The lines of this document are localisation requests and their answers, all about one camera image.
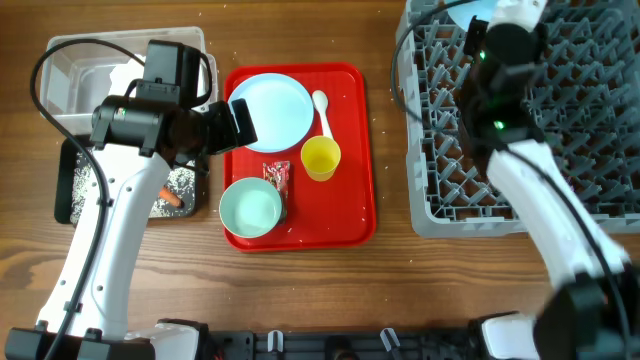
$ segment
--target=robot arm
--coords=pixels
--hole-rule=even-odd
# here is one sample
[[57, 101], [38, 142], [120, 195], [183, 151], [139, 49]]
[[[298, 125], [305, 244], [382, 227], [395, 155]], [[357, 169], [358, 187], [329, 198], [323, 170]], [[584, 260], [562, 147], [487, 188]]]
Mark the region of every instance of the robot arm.
[[[58, 49], [82, 42], [96, 43], [91, 39], [74, 40]], [[174, 163], [205, 162], [209, 155], [257, 140], [244, 100], [232, 104], [235, 115], [225, 102], [209, 105], [202, 114], [191, 110], [210, 94], [209, 90], [196, 97], [201, 60], [206, 61], [206, 57], [197, 49], [152, 40], [143, 79], [129, 86], [130, 90], [137, 88], [136, 98], [129, 98], [128, 90], [125, 96], [107, 97], [94, 111], [93, 157], [107, 179], [110, 198], [100, 199], [94, 174], [58, 283], [40, 311], [36, 328], [10, 331], [7, 359], [41, 359], [44, 354], [46, 359], [207, 357], [204, 348], [209, 333], [203, 324], [169, 321], [155, 329], [127, 333], [135, 261], [151, 207]], [[207, 70], [211, 89], [208, 63]], [[105, 204], [104, 227], [91, 257], [91, 238], [99, 209]], [[90, 271], [86, 281], [81, 281], [80, 269], [87, 261], [91, 261]], [[70, 306], [69, 301], [75, 289], [81, 291], [77, 307]], [[63, 321], [68, 313], [73, 314], [70, 323]]]
[[[91, 275], [85, 285], [78, 311], [67, 332], [83, 337], [89, 328], [100, 329], [102, 337], [121, 340], [128, 331], [129, 286], [151, 206], [169, 176], [169, 165], [159, 155], [140, 156], [133, 146], [107, 144], [94, 151], [108, 180], [112, 206]], [[65, 303], [78, 282], [80, 267], [87, 258], [89, 241], [98, 219], [100, 197], [96, 186], [89, 186], [78, 227], [60, 278], [38, 321], [47, 330], [58, 332], [64, 318]]]
[[[613, 273], [624, 270], [629, 255], [600, 229], [567, 185], [544, 143], [526, 140], [509, 145], [551, 176], [569, 198], [602, 249]], [[603, 276], [602, 267], [585, 239], [576, 219], [553, 189], [520, 159], [495, 151], [489, 159], [487, 176], [515, 209], [547, 266], [553, 288], [575, 281], [576, 274]]]
[[522, 104], [542, 70], [544, 5], [500, 0], [488, 24], [472, 20], [465, 44], [475, 61], [456, 99], [463, 147], [525, 224], [554, 288], [537, 318], [490, 318], [479, 336], [498, 359], [625, 358], [638, 350], [629, 329], [638, 318], [636, 271], [569, 188]]

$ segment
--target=clear plastic container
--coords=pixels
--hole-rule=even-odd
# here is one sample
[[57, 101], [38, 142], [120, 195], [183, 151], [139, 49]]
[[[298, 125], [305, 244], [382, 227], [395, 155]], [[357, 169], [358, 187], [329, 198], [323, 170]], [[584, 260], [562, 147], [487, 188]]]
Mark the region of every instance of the clear plastic container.
[[[206, 54], [204, 33], [198, 27], [149, 29], [56, 36], [49, 40], [47, 49], [62, 42], [92, 38], [112, 42], [137, 55], [147, 54], [149, 40], [180, 42]], [[211, 65], [213, 89], [211, 98], [196, 111], [203, 111], [218, 98], [216, 62], [207, 54]], [[40, 101], [67, 130], [74, 135], [91, 133], [91, 115], [102, 103], [111, 88], [111, 71], [130, 58], [118, 51], [95, 44], [77, 44], [53, 54], [44, 64], [40, 80]], [[200, 71], [206, 74], [204, 64]], [[204, 94], [206, 84], [198, 84], [198, 94]]]

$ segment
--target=yellow cup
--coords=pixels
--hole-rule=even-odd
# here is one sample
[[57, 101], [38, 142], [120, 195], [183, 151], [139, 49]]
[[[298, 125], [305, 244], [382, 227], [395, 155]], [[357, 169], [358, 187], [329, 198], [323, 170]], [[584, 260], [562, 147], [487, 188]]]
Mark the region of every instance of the yellow cup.
[[327, 181], [336, 171], [342, 153], [340, 146], [330, 137], [314, 136], [307, 140], [300, 152], [302, 165], [315, 181]]

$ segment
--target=plastic bin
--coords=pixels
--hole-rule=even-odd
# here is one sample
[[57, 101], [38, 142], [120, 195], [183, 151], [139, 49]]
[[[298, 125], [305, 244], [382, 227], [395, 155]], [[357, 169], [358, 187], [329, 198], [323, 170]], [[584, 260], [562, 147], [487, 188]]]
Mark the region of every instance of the plastic bin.
[[[137, 55], [146, 55], [149, 40], [153, 39], [180, 42], [206, 54], [204, 34], [198, 27], [56, 36], [49, 41], [47, 49], [78, 38], [109, 41]], [[218, 72], [213, 56], [207, 55], [207, 58], [213, 77], [209, 102], [215, 102], [218, 98]], [[72, 134], [90, 134], [91, 115], [109, 93], [111, 71], [116, 65], [126, 64], [129, 60], [127, 55], [101, 45], [77, 44], [61, 49], [44, 64], [40, 81], [42, 104]], [[200, 71], [206, 74], [204, 64]], [[206, 86], [199, 83], [199, 95], [206, 92]], [[207, 104], [194, 110], [203, 111]]]
[[[556, 1], [544, 12], [545, 71], [526, 101], [594, 219], [610, 233], [640, 233], [638, 4], [573, 3]], [[396, 41], [435, 6], [437, 0], [408, 0]], [[405, 101], [423, 116], [422, 122], [407, 116], [411, 221], [423, 237], [525, 230], [460, 149], [453, 93], [471, 66], [464, 42], [465, 32], [443, 12], [409, 35], [398, 61]]]

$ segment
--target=red tray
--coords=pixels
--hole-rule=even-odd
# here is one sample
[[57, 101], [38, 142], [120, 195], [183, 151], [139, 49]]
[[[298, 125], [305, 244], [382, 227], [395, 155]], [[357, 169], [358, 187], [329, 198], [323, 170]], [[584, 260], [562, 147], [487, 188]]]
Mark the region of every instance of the red tray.
[[279, 73], [299, 81], [309, 94], [322, 90], [329, 98], [327, 117], [342, 159], [329, 181], [309, 178], [300, 160], [304, 142], [322, 134], [315, 112], [307, 136], [296, 146], [275, 154], [247, 148], [224, 155], [224, 189], [246, 177], [262, 177], [262, 164], [291, 161], [288, 214], [284, 224], [255, 239], [234, 236], [229, 244], [243, 252], [337, 248], [365, 243], [376, 230], [376, 207], [369, 148], [369, 121], [360, 71], [347, 63], [241, 67], [225, 82], [225, 99], [251, 76]]

